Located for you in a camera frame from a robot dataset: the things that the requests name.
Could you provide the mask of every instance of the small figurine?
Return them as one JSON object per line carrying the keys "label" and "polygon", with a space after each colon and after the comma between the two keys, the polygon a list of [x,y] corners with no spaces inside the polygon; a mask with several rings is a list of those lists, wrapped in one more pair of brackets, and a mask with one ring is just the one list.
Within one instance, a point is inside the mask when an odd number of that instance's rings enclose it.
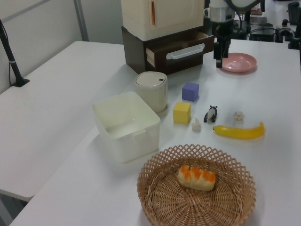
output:
{"label": "small figurine", "polygon": [[195,132],[201,131],[201,124],[199,123],[199,120],[197,118],[194,118],[195,122],[191,125],[192,130]]}
{"label": "small figurine", "polygon": [[242,121],[244,119],[244,114],[242,112],[235,112],[233,118],[235,121]]}
{"label": "small figurine", "polygon": [[208,119],[211,119],[211,122],[215,122],[216,116],[217,116],[217,106],[210,105],[210,109],[204,117],[204,122],[207,122]]}

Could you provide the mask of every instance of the canister lid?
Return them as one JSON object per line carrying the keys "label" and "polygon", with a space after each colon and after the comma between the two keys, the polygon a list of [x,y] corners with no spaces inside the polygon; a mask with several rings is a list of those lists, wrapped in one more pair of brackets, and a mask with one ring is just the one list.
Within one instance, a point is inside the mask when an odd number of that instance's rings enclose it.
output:
{"label": "canister lid", "polygon": [[160,86],[167,79],[167,76],[164,73],[160,72],[143,72],[137,79],[136,83],[141,86],[154,87]]}

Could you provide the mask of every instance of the orange handle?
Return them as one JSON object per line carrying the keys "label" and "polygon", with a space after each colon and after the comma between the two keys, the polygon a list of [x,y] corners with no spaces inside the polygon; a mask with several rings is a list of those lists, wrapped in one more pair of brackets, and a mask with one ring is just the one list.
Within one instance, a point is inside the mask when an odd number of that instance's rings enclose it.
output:
{"label": "orange handle", "polygon": [[156,24],[156,18],[155,18],[155,2],[151,1],[151,24]]}

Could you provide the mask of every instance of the toy bread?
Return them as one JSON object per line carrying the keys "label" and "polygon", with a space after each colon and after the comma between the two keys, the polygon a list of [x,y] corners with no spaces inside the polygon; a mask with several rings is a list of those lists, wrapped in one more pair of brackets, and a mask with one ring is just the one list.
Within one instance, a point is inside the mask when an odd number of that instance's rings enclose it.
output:
{"label": "toy bread", "polygon": [[195,166],[189,169],[189,165],[183,165],[179,169],[178,180],[181,185],[211,191],[215,184],[215,173]]}

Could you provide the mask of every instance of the white canister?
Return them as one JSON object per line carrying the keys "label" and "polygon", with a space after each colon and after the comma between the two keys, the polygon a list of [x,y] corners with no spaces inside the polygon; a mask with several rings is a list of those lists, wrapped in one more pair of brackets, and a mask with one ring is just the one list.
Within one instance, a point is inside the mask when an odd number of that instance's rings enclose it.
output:
{"label": "white canister", "polygon": [[155,112],[167,105],[167,76],[160,72],[143,72],[135,80],[136,93]]}

